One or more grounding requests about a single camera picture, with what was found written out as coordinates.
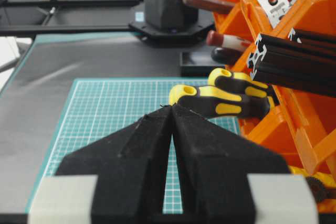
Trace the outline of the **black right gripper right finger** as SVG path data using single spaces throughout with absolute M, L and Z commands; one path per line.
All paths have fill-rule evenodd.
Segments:
M 277 153 L 180 106 L 172 106 L 183 211 L 202 223 L 254 223 L 247 175 L 287 174 Z

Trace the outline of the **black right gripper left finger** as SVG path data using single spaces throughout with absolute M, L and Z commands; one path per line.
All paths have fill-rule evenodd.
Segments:
M 171 107 L 66 155 L 56 175 L 97 175 L 92 223 L 146 223 L 163 210 Z

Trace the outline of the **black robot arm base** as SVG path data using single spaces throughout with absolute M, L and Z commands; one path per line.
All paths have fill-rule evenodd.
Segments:
M 210 13 L 183 0 L 144 0 L 132 10 L 129 26 L 154 39 L 196 37 L 214 27 Z

